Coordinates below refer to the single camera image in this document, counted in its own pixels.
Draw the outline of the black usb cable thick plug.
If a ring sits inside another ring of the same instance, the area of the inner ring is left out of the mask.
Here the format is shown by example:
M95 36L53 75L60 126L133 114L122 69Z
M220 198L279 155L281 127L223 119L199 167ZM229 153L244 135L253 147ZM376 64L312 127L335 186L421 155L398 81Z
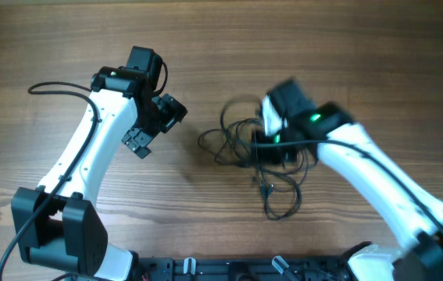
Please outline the black usb cable thick plug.
M252 149L250 163L253 164L264 180L270 177L299 185L308 171L316 165L310 162L306 150L284 150L279 148Z

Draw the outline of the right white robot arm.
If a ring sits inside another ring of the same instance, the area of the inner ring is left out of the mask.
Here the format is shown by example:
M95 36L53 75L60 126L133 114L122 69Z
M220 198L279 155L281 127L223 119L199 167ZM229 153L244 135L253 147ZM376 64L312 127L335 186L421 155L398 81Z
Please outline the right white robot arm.
M348 181L377 211L398 246L367 244L346 259L357 280L443 280L443 201L425 191L341 106L308 99L296 80L260 103L265 140L255 151L306 149Z

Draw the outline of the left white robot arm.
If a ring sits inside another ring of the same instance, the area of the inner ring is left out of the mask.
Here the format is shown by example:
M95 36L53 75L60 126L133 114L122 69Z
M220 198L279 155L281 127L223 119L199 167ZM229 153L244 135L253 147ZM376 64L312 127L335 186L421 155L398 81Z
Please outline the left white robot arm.
M111 245L95 206L117 148L149 154L149 143L186 115L166 94L168 69L150 48L133 47L127 63L102 67L89 87L43 82L32 95L82 98L87 109L57 163L34 189L20 188L11 201L16 234L9 244L22 260L62 272L64 278L148 280L138 254Z

